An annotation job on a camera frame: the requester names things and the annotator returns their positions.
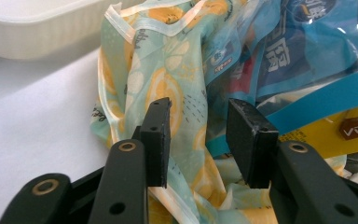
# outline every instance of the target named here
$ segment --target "screw hole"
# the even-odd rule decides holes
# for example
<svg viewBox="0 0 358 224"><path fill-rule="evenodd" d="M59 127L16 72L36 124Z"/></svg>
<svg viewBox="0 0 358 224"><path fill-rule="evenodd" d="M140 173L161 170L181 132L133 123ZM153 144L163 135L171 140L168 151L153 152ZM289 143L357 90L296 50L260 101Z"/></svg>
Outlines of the screw hole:
<svg viewBox="0 0 358 224"><path fill-rule="evenodd" d="M354 212L348 206L342 203L336 204L335 208L340 214L346 217L354 217Z"/></svg>
<svg viewBox="0 0 358 224"><path fill-rule="evenodd" d="M306 147L301 146L301 145L296 144L296 143L290 144L289 147L290 147L290 149L292 149L295 152L300 152L300 153L308 152L308 149Z"/></svg>
<svg viewBox="0 0 358 224"><path fill-rule="evenodd" d="M110 209L109 212L112 215L120 215L121 213L124 212L124 210L126 210L126 205L124 203L114 203Z"/></svg>
<svg viewBox="0 0 358 224"><path fill-rule="evenodd" d="M118 149L120 151L125 151L125 152L133 151L135 148L136 148L136 145L133 143L129 143L129 142L123 143L120 146L118 146Z"/></svg>
<svg viewBox="0 0 358 224"><path fill-rule="evenodd" d="M58 186L59 186L58 180L55 179L43 180L37 183L33 187L32 193L37 196L45 195L55 190Z"/></svg>

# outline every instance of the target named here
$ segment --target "crumpled plastic bag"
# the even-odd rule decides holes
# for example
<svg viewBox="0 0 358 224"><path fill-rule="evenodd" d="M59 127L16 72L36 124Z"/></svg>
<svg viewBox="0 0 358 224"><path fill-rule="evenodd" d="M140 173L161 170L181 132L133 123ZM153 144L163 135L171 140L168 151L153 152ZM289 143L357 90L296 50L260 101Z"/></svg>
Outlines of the crumpled plastic bag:
<svg viewBox="0 0 358 224"><path fill-rule="evenodd" d="M281 140L358 152L358 0L285 0L265 38L257 109Z"/></svg>
<svg viewBox="0 0 358 224"><path fill-rule="evenodd" d="M150 223L277 223L269 190L249 189L233 158L214 160L205 146L208 38L268 3L146 1L106 11L91 129L111 147L131 138L151 102L172 101L168 187L149 188ZM344 162L330 163L339 172Z"/></svg>

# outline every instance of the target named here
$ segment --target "white plastic container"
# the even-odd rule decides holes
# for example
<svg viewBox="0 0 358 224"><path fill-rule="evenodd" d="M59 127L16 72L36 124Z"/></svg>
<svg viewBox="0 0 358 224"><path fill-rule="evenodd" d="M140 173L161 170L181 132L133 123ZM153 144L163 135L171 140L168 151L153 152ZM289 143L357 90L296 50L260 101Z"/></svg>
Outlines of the white plastic container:
<svg viewBox="0 0 358 224"><path fill-rule="evenodd" d="M0 57L32 59L96 35L104 12L118 2L0 0ZM122 8L141 2L124 1Z"/></svg>

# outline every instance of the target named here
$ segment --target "yellow label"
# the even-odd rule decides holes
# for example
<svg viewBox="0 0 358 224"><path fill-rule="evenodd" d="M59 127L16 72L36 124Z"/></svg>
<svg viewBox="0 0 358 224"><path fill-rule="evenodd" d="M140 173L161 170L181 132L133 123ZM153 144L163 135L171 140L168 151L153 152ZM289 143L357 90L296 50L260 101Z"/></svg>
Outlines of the yellow label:
<svg viewBox="0 0 358 224"><path fill-rule="evenodd" d="M358 152L358 107L320 119L284 134L281 141L297 140L313 146L323 158Z"/></svg>

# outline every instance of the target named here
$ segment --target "yellow flower print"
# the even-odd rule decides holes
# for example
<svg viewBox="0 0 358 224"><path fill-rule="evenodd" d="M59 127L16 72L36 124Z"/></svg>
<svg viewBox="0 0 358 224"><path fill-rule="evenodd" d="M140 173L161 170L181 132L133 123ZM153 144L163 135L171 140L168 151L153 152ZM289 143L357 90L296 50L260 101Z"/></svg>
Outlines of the yellow flower print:
<svg viewBox="0 0 358 224"><path fill-rule="evenodd" d="M200 128L198 133L196 134L196 138L193 142L193 149L194 150L203 150L206 149L205 146L205 134L206 134L206 125Z"/></svg>
<svg viewBox="0 0 358 224"><path fill-rule="evenodd" d="M135 24L136 20L139 18L139 14L135 13L127 17L123 17L123 20L126 21L130 26Z"/></svg>
<svg viewBox="0 0 358 224"><path fill-rule="evenodd" d="M179 7L152 8L149 10L149 17L166 24L173 24L179 21L185 12Z"/></svg>
<svg viewBox="0 0 358 224"><path fill-rule="evenodd" d="M227 196L225 186L211 154L206 150L204 152L205 163L198 171L191 188L207 199L212 206L219 207Z"/></svg>
<svg viewBox="0 0 358 224"><path fill-rule="evenodd" d="M149 223L172 223L173 217L171 213L165 208L157 199L148 196L149 204Z"/></svg>
<svg viewBox="0 0 358 224"><path fill-rule="evenodd" d="M116 95L115 84L112 79L112 70L109 67L107 62L106 55L104 54L103 49L100 50L100 56L98 58L98 69L100 76L100 80L103 83L103 87L112 95Z"/></svg>
<svg viewBox="0 0 358 224"><path fill-rule="evenodd" d="M115 142L118 142L118 139L115 139L116 141L114 141L113 139L112 139L112 130L110 130L109 131L109 134L107 135L107 137L106 137L106 142L105 142L105 145L106 145L106 147L107 148L111 148L112 147L112 145L115 143Z"/></svg>
<svg viewBox="0 0 358 224"><path fill-rule="evenodd" d="M215 0L215 1L208 1L203 6L202 9L197 15L193 21L191 21L187 28L192 29L194 28L201 19L208 14L214 14L214 15L223 15L228 12L228 5L226 0Z"/></svg>
<svg viewBox="0 0 358 224"><path fill-rule="evenodd" d="M107 105L111 118L117 122L116 129L119 130L121 133L124 133L124 113L122 112L120 105L116 100L108 100Z"/></svg>
<svg viewBox="0 0 358 224"><path fill-rule="evenodd" d="M202 67L198 66L196 63L193 62L182 63L181 69L179 69L177 74L182 79L192 82L198 74L203 74L201 69Z"/></svg>
<svg viewBox="0 0 358 224"><path fill-rule="evenodd" d="M175 136L182 123L183 92L176 80L162 67L151 78L145 100L145 111L153 101L164 97L170 97L172 101L170 126L171 136Z"/></svg>

